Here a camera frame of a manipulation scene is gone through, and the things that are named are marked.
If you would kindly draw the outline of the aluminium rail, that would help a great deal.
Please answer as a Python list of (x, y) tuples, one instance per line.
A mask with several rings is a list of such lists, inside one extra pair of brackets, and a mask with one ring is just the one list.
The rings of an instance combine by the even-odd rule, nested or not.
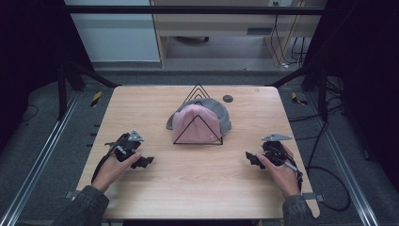
[(17, 195), (13, 199), (6, 213), (0, 219), (0, 226), (15, 226), (20, 214), (29, 200), (48, 160), (50, 159), (67, 123), (70, 120), (72, 112), (81, 96), (81, 91), (73, 91), (72, 97), (67, 103), (67, 109), (64, 115), (56, 122), (50, 136), (40, 150), (40, 154), (34, 162), (31, 170), (27, 174)]
[(343, 183), (348, 190), (351, 201), (358, 212), (363, 226), (380, 226), (375, 216), (374, 210), (367, 201), (366, 196), (355, 177), (355, 174), (344, 159), (343, 153), (341, 152), (336, 139), (334, 138), (331, 130), (327, 127), (327, 123), (323, 119), (318, 119), (318, 123), (322, 127), (322, 131), (324, 132), (325, 138), (327, 140), (328, 149), (330, 150), (332, 159), (337, 167), (338, 172), (341, 174)]

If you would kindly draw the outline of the black wire rack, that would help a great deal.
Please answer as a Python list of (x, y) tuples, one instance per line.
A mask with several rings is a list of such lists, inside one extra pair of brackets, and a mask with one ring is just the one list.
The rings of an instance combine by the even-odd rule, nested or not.
[[(184, 103), (194, 100), (194, 99), (198, 99), (198, 98), (209, 98), (209, 94), (203, 88), (203, 86), (201, 84), (197, 84), (192, 88), (192, 90), (189, 92), (189, 94), (185, 98)], [(172, 143), (173, 144), (193, 144), (193, 145), (222, 145), (223, 144), (223, 135), (219, 141), (213, 142), (213, 143), (175, 143), (173, 141), (172, 141)]]

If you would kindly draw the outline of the pink knit beanie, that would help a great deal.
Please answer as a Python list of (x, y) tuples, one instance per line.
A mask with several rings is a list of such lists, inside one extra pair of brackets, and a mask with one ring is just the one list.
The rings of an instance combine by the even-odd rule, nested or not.
[(171, 122), (175, 143), (213, 143), (222, 138), (217, 114), (202, 105), (187, 105)]

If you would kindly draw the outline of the black horizontal frame bar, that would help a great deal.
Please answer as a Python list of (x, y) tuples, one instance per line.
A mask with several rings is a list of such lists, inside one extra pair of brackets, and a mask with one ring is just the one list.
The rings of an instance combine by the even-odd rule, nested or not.
[(239, 14), (322, 15), (324, 8), (208, 7), (208, 6), (66, 6), (69, 13), (102, 14)]

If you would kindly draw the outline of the person's left hand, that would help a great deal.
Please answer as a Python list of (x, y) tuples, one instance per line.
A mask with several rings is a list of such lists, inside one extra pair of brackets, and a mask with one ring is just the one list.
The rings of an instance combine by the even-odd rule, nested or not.
[(135, 153), (126, 160), (120, 162), (115, 155), (110, 155), (100, 167), (91, 185), (99, 191), (105, 192), (140, 157), (140, 153)]

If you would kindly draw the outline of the black metal stand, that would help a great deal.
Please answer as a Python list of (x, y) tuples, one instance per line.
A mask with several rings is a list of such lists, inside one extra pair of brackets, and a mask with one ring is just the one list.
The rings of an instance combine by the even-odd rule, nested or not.
[(313, 90), (315, 86), (318, 86), (317, 110), (322, 120), (327, 121), (327, 69), (322, 63), (317, 61), (310, 62), (280, 80), (271, 83), (270, 87), (279, 88), (300, 75), (305, 76), (301, 84), (301, 88), (304, 91)]
[(120, 84), (113, 83), (104, 77), (98, 75), (93, 69), (84, 67), (74, 61), (66, 61), (60, 65), (57, 70), (57, 86), (58, 86), (58, 117), (60, 121), (67, 113), (67, 90), (66, 84), (69, 83), (73, 90), (81, 91), (85, 88), (86, 83), (83, 81), (81, 75), (87, 75), (93, 80), (105, 85), (108, 88), (119, 87)]

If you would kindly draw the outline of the grey knit beanie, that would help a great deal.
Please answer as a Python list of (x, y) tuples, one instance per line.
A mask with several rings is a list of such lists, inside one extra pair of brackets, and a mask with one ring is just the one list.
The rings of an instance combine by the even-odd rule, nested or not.
[(231, 121), (229, 111), (226, 106), (220, 103), (218, 100), (214, 98), (198, 98), (191, 101), (188, 101), (182, 104), (177, 110), (176, 113), (181, 112), (188, 105), (201, 105), (209, 110), (213, 111), (218, 119), (220, 131), (223, 136), (226, 136), (228, 132), (231, 130)]

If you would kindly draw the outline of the white cabinet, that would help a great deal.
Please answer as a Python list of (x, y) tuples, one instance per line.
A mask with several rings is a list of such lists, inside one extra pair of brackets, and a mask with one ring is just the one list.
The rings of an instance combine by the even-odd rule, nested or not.
[(73, 13), (92, 62), (160, 61), (150, 14)]

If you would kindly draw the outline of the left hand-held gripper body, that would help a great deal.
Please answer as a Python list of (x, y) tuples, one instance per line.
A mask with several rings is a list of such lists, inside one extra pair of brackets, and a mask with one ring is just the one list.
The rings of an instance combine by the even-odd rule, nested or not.
[(115, 155), (120, 162), (125, 161), (136, 152), (136, 149), (141, 145), (145, 138), (142, 137), (136, 130), (131, 133), (122, 134), (116, 141), (108, 142), (108, 155)]

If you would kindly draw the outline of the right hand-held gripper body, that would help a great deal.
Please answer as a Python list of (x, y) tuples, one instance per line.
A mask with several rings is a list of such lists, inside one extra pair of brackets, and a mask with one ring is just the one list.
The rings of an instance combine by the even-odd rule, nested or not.
[(264, 156), (269, 159), (276, 166), (283, 165), (286, 161), (291, 161), (292, 157), (286, 153), (282, 146), (282, 140), (289, 140), (290, 136), (271, 134), (263, 137), (263, 152)]

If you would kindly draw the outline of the person's right hand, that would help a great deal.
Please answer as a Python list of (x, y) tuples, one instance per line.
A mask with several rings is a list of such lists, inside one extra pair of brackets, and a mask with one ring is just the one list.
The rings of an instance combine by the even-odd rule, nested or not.
[(300, 194), (295, 171), (286, 165), (275, 166), (263, 154), (258, 154), (257, 157), (270, 173), (285, 200)]

